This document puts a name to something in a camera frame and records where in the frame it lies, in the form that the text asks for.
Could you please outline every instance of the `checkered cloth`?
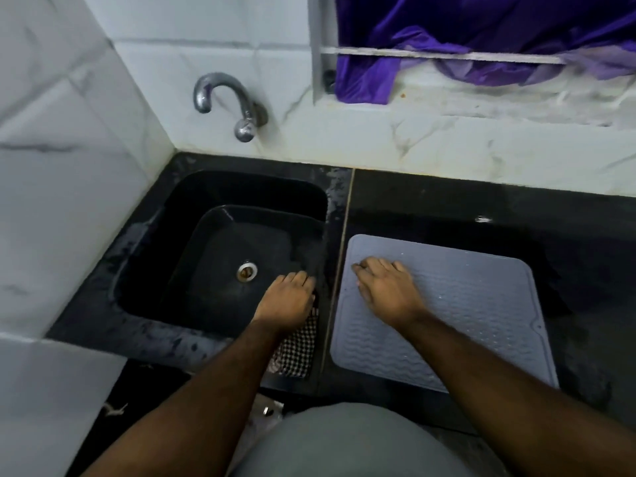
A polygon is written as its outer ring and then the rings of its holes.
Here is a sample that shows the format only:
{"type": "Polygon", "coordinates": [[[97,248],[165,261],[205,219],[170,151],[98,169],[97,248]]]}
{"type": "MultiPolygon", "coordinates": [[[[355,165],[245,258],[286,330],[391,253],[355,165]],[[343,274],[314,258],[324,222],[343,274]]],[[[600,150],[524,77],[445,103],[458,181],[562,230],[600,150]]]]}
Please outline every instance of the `checkered cloth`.
{"type": "Polygon", "coordinates": [[[274,352],[267,371],[284,377],[305,378],[312,366],[317,333],[318,308],[313,308],[305,325],[283,340],[274,352]]]}

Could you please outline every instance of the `floor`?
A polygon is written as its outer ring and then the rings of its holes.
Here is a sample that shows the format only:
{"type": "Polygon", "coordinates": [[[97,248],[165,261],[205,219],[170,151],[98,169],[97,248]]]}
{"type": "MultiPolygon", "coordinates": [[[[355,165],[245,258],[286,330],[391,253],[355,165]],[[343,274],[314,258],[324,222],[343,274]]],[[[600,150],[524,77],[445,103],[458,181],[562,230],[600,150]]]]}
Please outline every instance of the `floor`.
{"type": "MultiPolygon", "coordinates": [[[[178,369],[148,365],[134,360],[128,361],[66,477],[79,477],[131,425],[156,408],[189,378],[188,374],[178,369]]],[[[250,421],[238,444],[238,455],[233,459],[232,465],[240,456],[245,455],[258,438],[273,428],[283,418],[282,415],[286,411],[289,411],[288,408],[281,411],[276,405],[272,406],[271,402],[272,400],[265,396],[257,396],[250,421]],[[267,416],[264,416],[265,408],[268,408],[267,416]]],[[[306,407],[299,401],[294,401],[290,406],[291,411],[306,407]]],[[[475,475],[479,477],[509,475],[502,462],[483,439],[436,427],[423,426],[423,428],[455,452],[475,475]]]]}

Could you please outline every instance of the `right hand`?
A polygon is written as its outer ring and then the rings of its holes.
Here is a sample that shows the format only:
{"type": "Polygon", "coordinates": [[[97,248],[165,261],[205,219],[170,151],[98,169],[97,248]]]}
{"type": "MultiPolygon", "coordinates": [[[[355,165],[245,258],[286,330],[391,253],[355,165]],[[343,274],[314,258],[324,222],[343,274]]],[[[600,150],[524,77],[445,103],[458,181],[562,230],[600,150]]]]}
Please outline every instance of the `right hand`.
{"type": "Polygon", "coordinates": [[[411,273],[399,261],[367,257],[352,266],[360,294],[371,311],[389,326],[403,331],[410,324],[433,316],[413,283],[411,273]]]}

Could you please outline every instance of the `sink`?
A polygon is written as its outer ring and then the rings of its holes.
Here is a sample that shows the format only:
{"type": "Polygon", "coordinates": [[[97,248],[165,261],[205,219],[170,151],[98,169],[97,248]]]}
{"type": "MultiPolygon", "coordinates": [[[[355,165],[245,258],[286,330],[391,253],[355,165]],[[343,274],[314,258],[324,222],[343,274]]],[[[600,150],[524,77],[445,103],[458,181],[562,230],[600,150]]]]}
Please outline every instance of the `sink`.
{"type": "Polygon", "coordinates": [[[132,315],[237,337],[278,274],[321,272],[327,206],[306,181],[196,172],[129,257],[115,300],[132,315]]]}

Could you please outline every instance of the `purple fabric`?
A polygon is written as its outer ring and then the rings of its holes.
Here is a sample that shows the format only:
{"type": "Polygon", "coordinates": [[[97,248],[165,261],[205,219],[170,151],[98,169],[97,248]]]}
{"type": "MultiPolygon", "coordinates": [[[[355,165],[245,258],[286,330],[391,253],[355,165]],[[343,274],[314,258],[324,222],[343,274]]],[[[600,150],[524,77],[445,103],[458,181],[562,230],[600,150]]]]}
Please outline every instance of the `purple fabric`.
{"type": "MultiPolygon", "coordinates": [[[[599,79],[636,73],[636,0],[336,0],[340,46],[439,53],[560,54],[599,79]]],[[[388,103],[398,71],[422,59],[339,55],[336,95],[388,103]]],[[[475,85],[532,84],[561,65],[436,60],[475,85]]]]}

